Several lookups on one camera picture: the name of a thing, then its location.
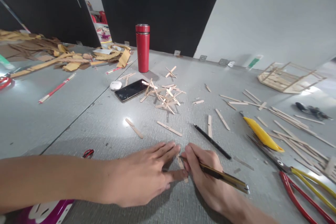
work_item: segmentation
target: red scissors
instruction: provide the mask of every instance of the red scissors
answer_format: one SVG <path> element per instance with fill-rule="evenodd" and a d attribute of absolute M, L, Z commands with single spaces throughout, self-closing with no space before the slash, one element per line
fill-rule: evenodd
<path fill-rule="evenodd" d="M 298 202 L 298 200 L 296 199 L 293 190 L 291 188 L 291 186 L 296 189 L 310 204 L 313 205 L 313 207 L 316 208 L 316 210 L 323 216 L 323 218 L 329 223 L 329 224 L 336 224 L 336 222 L 322 209 L 320 208 L 315 201 L 313 201 L 304 191 L 302 191 L 288 176 L 287 174 L 294 174 L 296 175 L 299 179 L 301 179 L 306 186 L 309 187 L 310 190 L 313 191 L 313 193 L 315 195 L 317 195 L 317 197 L 319 197 L 319 199 L 326 204 L 334 213 L 336 213 L 336 208 L 325 198 L 323 197 L 319 191 L 317 191 L 304 177 L 308 178 L 309 180 L 314 181 L 315 183 L 317 183 L 318 185 L 322 186 L 330 195 L 332 195 L 334 198 L 336 198 L 336 193 L 333 192 L 329 187 L 327 187 L 325 184 L 323 184 L 321 181 L 319 181 L 318 179 L 310 176 L 309 174 L 296 169 L 294 167 L 289 167 L 287 165 L 285 165 L 282 161 L 280 161 L 276 156 L 273 155 L 273 153 L 271 152 L 271 150 L 269 148 L 267 148 L 264 144 L 262 144 L 258 138 L 255 136 L 255 138 L 253 139 L 252 137 L 250 137 L 248 135 L 248 137 L 252 140 L 252 142 L 257 145 L 259 147 L 259 149 L 261 149 L 270 160 L 273 161 L 273 163 L 279 168 L 280 170 L 280 177 L 281 180 L 284 184 L 284 187 L 290 197 L 290 199 L 292 200 L 292 202 L 294 203 L 294 205 L 296 206 L 296 208 L 300 211 L 300 213 L 309 221 L 309 223 L 312 224 L 318 224 L 316 221 L 313 220 L 313 218 L 305 211 L 305 209 L 300 205 L 300 203 Z"/>

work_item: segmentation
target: smartphone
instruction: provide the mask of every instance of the smartphone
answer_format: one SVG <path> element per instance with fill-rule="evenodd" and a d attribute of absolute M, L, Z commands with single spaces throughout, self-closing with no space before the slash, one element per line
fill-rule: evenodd
<path fill-rule="evenodd" d="M 128 99 L 142 93 L 147 89 L 147 85 L 143 84 L 142 82 L 146 80 L 140 79 L 136 82 L 133 82 L 132 84 L 129 84 L 126 87 L 123 87 L 121 89 L 118 89 L 115 91 L 115 95 L 119 98 L 120 101 L 124 102 L 127 101 Z"/>

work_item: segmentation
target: white wall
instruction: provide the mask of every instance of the white wall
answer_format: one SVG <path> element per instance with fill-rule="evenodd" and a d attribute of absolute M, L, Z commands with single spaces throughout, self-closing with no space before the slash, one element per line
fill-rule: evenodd
<path fill-rule="evenodd" d="M 336 0 L 217 0 L 194 58 L 315 68 L 336 55 Z"/>

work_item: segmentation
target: red and white straw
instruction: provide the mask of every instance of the red and white straw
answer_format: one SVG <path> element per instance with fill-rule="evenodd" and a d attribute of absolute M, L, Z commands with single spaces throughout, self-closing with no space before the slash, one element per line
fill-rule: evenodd
<path fill-rule="evenodd" d="M 58 89 L 60 89 L 61 87 L 63 87 L 69 80 L 71 80 L 74 76 L 76 75 L 76 73 L 74 73 L 73 75 L 71 75 L 69 78 L 67 78 L 65 81 L 63 81 L 61 84 L 59 84 L 57 86 L 57 88 L 55 88 L 53 91 L 51 91 L 49 94 L 47 94 L 46 96 L 44 96 L 41 100 L 39 100 L 38 102 L 40 104 L 42 104 L 45 100 L 47 100 L 50 96 L 52 96 Z"/>

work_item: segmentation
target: glue tube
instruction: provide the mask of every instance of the glue tube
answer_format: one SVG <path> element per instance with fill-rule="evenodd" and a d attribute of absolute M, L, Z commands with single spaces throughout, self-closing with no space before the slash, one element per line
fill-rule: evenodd
<path fill-rule="evenodd" d="M 251 63 L 246 67 L 247 70 L 251 70 L 253 68 L 253 66 L 263 58 L 263 55 L 258 54 L 252 61 Z"/>

